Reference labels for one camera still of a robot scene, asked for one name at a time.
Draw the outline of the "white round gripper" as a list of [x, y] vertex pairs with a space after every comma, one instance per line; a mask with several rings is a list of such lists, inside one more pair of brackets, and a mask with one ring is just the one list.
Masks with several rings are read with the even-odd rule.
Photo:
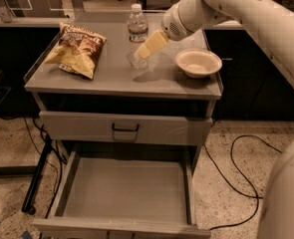
[[154, 31], [134, 52], [134, 58], [143, 60], [168, 44], [168, 38], [180, 41], [192, 35], [190, 28], [194, 16], [194, 4], [180, 1], [169, 8], [161, 21], [162, 30]]

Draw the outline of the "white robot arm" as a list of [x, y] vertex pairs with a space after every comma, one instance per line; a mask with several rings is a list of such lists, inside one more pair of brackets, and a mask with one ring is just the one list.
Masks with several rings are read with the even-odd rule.
[[[294, 13], [272, 0], [180, 0], [164, 14], [162, 33], [151, 35], [135, 57], [228, 19], [241, 24], [294, 89]], [[271, 170], [256, 239], [294, 239], [294, 141]]]

